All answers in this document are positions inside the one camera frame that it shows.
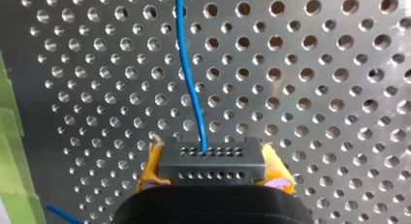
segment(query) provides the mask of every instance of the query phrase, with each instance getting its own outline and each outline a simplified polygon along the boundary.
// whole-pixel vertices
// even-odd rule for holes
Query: metal surface
[[[266,162],[257,138],[208,143],[207,152],[199,144],[170,138],[161,152],[158,176],[176,185],[251,185],[266,176]]]
[[[273,142],[317,223],[411,222],[410,1],[186,0],[210,140]],[[44,205],[108,222],[151,134],[198,138],[173,7],[1,0],[0,46]]]

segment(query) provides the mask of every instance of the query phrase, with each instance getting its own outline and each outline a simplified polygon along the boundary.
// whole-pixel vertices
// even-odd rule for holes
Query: black object
[[[301,201],[263,186],[159,186],[133,195],[114,224],[312,224]]]
[[[158,176],[172,185],[252,185],[266,176],[260,143],[250,137],[242,143],[208,143],[207,152],[199,143],[167,138],[158,166]]]

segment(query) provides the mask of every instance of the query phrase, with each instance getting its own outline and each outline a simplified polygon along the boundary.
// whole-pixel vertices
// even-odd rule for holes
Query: gray metal panel
[[[174,0],[134,1],[1,0],[36,189],[44,205],[96,223],[134,192],[152,133],[198,138]],[[186,0],[208,137],[273,142],[317,223],[409,223],[410,0],[310,1]]]

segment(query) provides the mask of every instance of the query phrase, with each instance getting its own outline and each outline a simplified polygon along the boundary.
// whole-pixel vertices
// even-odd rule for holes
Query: green plastic
[[[45,224],[21,137],[15,94],[0,54],[0,198],[12,223]]]

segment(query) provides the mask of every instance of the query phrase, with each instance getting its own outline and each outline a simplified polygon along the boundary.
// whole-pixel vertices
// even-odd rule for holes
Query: blue cable
[[[47,207],[47,209],[72,224],[82,224],[83,223],[82,221],[76,219],[74,216],[70,215],[69,213],[63,211],[60,208],[49,206]]]
[[[181,59],[182,71],[184,72],[185,82],[187,84],[188,92],[191,96],[191,102],[193,104],[194,113],[197,119],[197,126],[199,128],[202,151],[207,150],[207,140],[206,140],[206,128],[205,122],[203,120],[202,109],[200,108],[199,97],[197,96],[196,89],[194,88],[193,78],[190,72],[190,62],[187,55],[187,47],[185,45],[184,36],[184,0],[175,0],[175,10],[176,10],[176,21],[177,21],[177,39],[179,54]]]

